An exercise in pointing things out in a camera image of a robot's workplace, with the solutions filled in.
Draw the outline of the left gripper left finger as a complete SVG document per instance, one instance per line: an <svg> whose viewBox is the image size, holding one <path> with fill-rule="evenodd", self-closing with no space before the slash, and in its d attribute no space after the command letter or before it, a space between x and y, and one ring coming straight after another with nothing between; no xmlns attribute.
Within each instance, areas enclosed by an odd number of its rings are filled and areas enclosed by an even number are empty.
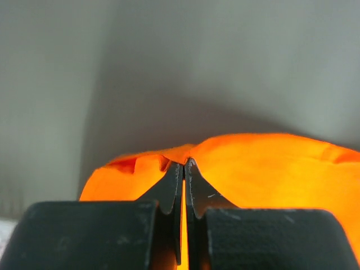
<svg viewBox="0 0 360 270"><path fill-rule="evenodd" d="M134 201L53 201L30 206L2 269L176 269L181 263L183 167L172 163Z"/></svg>

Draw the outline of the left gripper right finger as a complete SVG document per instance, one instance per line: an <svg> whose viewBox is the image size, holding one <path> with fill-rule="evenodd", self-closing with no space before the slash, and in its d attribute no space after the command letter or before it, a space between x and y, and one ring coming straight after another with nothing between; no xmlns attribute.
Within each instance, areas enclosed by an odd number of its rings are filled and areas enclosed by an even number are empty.
<svg viewBox="0 0 360 270"><path fill-rule="evenodd" d="M184 167L189 269L358 269L338 220L315 209L248 209Z"/></svg>

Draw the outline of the orange t shirt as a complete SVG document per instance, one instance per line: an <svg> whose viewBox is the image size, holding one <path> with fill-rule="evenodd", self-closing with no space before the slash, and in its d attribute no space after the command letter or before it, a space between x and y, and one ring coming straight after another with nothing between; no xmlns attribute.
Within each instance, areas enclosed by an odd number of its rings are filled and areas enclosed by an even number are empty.
<svg viewBox="0 0 360 270"><path fill-rule="evenodd" d="M227 134L197 145L123 155L92 173L80 199L138 199L171 163L185 165L190 159L236 206L329 211L359 256L359 152L292 134Z"/></svg>

